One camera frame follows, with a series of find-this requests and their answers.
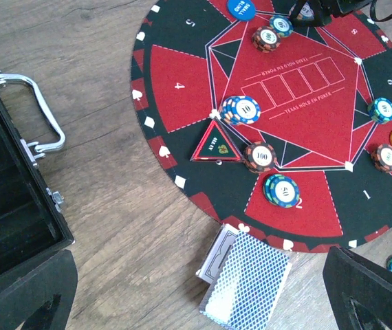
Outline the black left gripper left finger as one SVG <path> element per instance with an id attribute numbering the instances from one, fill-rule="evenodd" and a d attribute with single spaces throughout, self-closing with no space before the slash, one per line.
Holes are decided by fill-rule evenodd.
<path id="1" fill-rule="evenodd" d="M 34 257 L 0 275 L 0 329 L 64 329 L 78 272 L 69 250 Z"/>

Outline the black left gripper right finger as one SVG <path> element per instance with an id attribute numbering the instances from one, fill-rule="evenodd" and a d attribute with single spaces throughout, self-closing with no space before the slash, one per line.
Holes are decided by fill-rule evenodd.
<path id="1" fill-rule="evenodd" d="M 392 272 L 331 247 L 323 279 L 339 329 L 392 329 Z"/>

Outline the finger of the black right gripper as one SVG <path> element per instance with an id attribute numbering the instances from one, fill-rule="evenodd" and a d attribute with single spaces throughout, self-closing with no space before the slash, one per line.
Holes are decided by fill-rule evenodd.
<path id="1" fill-rule="evenodd" d="M 290 11 L 294 26 L 325 26 L 331 23 L 331 1 L 299 0 Z"/>

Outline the blue green chips top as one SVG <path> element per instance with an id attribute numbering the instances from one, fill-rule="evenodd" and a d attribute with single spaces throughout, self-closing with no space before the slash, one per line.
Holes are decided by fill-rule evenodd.
<path id="1" fill-rule="evenodd" d="M 291 21 L 281 15 L 274 15 L 270 18 L 270 27 L 281 37 L 287 38 L 289 37 L 293 31 L 293 25 Z"/>

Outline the orange black chip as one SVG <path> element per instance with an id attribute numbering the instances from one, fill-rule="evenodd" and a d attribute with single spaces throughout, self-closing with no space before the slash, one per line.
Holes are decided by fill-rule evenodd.
<path id="1" fill-rule="evenodd" d="M 277 158 L 274 148 L 266 142 L 255 142 L 244 151 L 244 164 L 253 173 L 263 173 L 276 166 Z"/>
<path id="2" fill-rule="evenodd" d="M 272 52 L 281 44 L 278 34 L 269 26 L 259 27 L 252 35 L 252 42 L 263 53 Z"/>
<path id="3" fill-rule="evenodd" d="M 392 146 L 390 144 L 380 144 L 371 153 L 371 159 L 379 171 L 392 172 Z"/>

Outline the blue small blind button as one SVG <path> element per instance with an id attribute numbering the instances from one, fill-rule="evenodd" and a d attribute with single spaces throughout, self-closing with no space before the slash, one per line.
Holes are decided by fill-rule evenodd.
<path id="1" fill-rule="evenodd" d="M 251 0 L 228 0 L 227 9 L 234 18 L 240 21 L 250 21 L 257 13 L 255 4 Z"/>

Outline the blue green chips seat nine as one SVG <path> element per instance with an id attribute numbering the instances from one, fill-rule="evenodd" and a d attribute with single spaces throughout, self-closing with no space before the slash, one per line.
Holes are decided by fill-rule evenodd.
<path id="1" fill-rule="evenodd" d="M 376 98 L 367 111 L 374 122 L 384 124 L 392 121 L 392 102 L 387 98 Z"/>

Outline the purple white chips seat four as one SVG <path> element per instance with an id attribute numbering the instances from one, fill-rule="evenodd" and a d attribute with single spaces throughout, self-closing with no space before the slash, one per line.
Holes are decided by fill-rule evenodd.
<path id="1" fill-rule="evenodd" d="M 220 116 L 228 124 L 254 124 L 261 115 L 257 101 L 249 96 L 233 96 L 224 100 Z"/>

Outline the blue green chips seat two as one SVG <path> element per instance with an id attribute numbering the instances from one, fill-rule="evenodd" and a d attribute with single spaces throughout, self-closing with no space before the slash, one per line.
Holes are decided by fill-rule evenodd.
<path id="1" fill-rule="evenodd" d="M 294 207 L 300 201 L 298 184 L 281 174 L 271 175 L 264 180 L 263 194 L 270 203 L 282 208 Z"/>

